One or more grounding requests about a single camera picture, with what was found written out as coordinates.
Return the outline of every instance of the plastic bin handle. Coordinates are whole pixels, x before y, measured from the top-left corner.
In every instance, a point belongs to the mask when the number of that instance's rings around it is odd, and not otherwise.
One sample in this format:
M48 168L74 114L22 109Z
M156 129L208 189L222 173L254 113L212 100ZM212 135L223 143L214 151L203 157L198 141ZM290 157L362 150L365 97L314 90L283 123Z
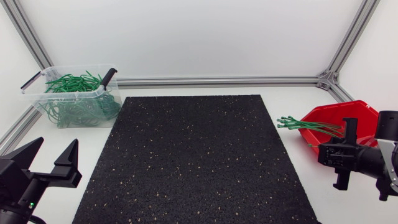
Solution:
M111 68L105 75L105 77L102 79L101 85L104 86L104 90L106 90L106 86L108 85L109 81L111 81L113 75L118 72L116 69Z
M21 90L25 90L34 80L37 79L37 77L39 77L40 73L41 71L37 72L36 75L28 80L28 82L25 82L25 84L21 86Z

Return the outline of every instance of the white backdrop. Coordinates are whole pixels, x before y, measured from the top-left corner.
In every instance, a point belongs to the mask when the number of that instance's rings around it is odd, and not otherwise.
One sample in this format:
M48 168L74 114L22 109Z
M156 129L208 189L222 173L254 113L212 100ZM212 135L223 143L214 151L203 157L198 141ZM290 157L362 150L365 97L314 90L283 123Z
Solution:
M55 65L120 77L314 76L361 0L21 0Z
M20 35L0 6L0 137L16 122L30 105L17 96L19 88L40 71Z
M398 1L382 0L341 70L341 86L376 110L398 111Z

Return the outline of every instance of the black rubber mat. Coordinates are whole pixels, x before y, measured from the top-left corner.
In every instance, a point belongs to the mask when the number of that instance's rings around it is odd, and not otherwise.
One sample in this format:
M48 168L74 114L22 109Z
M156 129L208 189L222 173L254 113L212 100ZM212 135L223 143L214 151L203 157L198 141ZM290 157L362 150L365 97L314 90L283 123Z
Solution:
M126 98L73 222L317 223L259 95Z

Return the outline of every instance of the red bin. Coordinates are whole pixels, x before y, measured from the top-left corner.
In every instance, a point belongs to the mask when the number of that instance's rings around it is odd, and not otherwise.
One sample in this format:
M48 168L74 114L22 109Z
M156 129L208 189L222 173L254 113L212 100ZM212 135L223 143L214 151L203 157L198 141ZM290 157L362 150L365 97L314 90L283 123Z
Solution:
M345 122L343 118L358 118L356 130L357 143L366 146L377 146L374 139L376 132L377 118L379 113L371 108L367 103L356 100L334 105L318 106L307 114L302 121L326 122L342 126L344 130ZM318 154L318 145L328 142L330 135L310 129L299 129L304 139L312 145L312 149Z

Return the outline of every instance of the black cable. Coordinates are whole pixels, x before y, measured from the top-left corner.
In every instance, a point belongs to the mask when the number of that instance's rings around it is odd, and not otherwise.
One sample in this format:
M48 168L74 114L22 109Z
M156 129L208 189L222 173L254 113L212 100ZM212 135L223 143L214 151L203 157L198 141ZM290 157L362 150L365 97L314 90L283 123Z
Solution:
M32 223L35 224L46 224L45 221L37 216L32 215L29 219L29 221L31 221Z

